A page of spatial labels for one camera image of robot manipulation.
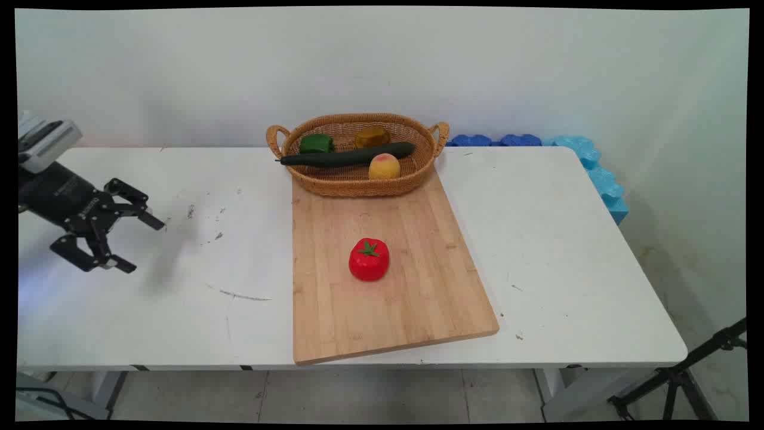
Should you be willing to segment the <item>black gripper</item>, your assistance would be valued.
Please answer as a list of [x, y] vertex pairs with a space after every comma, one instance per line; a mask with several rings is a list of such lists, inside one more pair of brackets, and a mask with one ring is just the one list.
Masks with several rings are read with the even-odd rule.
[[30, 173], [22, 167], [17, 171], [19, 204], [71, 232], [56, 239], [50, 250], [84, 272], [101, 268], [132, 273], [137, 269], [132, 262], [112, 253], [106, 242], [92, 243], [84, 237], [93, 226], [109, 232], [115, 224], [115, 215], [136, 217], [155, 231], [166, 226], [151, 212], [149, 196], [122, 180], [110, 180], [102, 191], [57, 162], [40, 173]]

